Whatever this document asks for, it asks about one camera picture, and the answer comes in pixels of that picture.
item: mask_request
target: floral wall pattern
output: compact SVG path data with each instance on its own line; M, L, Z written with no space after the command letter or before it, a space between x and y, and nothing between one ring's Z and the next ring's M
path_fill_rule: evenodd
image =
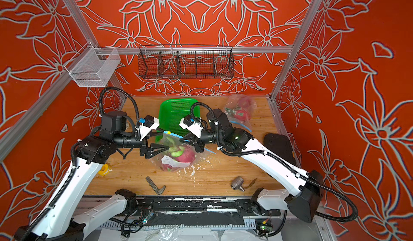
M0 139L86 43L62 0L0 0Z
M102 47L292 45L311 0L76 0ZM287 55L235 56L233 79L143 79L137 58L116 75L133 95L269 94Z
M86 41L62 0L0 0L0 27L1 139ZM99 93L70 82L0 163L0 240L11 240L49 200L69 166L71 145L100 124ZM108 92L104 103L114 110L121 99Z
M413 0L323 0L276 102L305 169L359 217L339 240L411 240ZM332 215L350 208L330 194Z

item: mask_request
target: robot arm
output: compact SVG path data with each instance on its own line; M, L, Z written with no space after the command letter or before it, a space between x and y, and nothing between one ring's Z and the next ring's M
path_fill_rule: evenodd
M17 240L59 240L60 238L66 240L69 238L69 240L82 241L91 231L111 217L136 208L136 195L121 189L98 207L72 218L86 188L109 156L118 148L140 148L140 155L146 158L151 158L169 149L168 146L159 144L152 144L148 147L147 140L152 136L152 130L159 127L157 118L147 115L140 120L142 123L139 127L140 140L136 140L133 134L125 132L126 120L125 112L112 111L102 114L99 136L89 135L81 140L76 148L73 148L74 154L72 155L75 156L76 166L72 160L63 180L39 216L30 226L18 229L15 234ZM60 190L63 192L53 203L53 199Z
M218 143L218 149L225 155L242 156L256 164L285 187L283 190L261 190L256 202L266 210L289 210L297 218L312 222L322 198L322 176L317 171L309 173L291 165L268 150L249 132L233 128L220 109L212 110L205 104L201 105L209 109L207 120L211 129L204 129L200 120L187 115L181 120L180 126L190 133L181 141L193 145L197 152L202 152L205 144ZM357 212L353 212L352 218L356 218Z

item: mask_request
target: green plastic basket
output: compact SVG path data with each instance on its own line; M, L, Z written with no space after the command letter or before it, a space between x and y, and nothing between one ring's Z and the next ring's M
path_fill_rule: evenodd
M196 99L168 99L162 102L159 107L159 127L181 136L189 133L189 130L182 129L179 122L189 114L193 103L198 102ZM199 106L194 108L194 115L200 117ZM156 142L162 139L162 136L156 137Z

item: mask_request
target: label sticker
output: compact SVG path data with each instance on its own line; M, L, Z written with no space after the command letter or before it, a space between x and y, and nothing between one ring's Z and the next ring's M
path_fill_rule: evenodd
M191 162L174 161L173 158L171 158L167 155L163 156L161 161L162 161L163 164L170 165L171 167L188 167L191 164Z

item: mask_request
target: wooden tabletop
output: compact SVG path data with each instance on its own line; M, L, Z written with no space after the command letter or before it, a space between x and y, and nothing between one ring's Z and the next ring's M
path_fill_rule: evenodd
M198 101L208 104L212 109L223 109L227 97L195 97ZM149 114L158 117L159 106L167 97L136 97L136 103L141 117ZM257 109L250 120L252 134L259 141L263 141L267 133L277 133L267 99L255 97ZM206 118L207 109L201 109L201 117ZM131 101L127 100L123 111L128 113L134 121L135 112ZM259 187L266 189L282 189L274 178L261 170L253 163L239 157L229 157L216 150L216 145L206 147L216 151L193 167L187 167L178 172L162 171L151 160L139 156L139 149L134 149L123 160L118 153L109 157L107 163L112 171L106 176L96 175L90 183L85 195L113 195L116 190L125 188L137 195L156 195L145 177L149 176L158 188L166 186L162 195L201 195L201 196L251 196ZM248 186L257 178L255 184L245 192L234 191L230 184L235 177L244 179L244 186Z

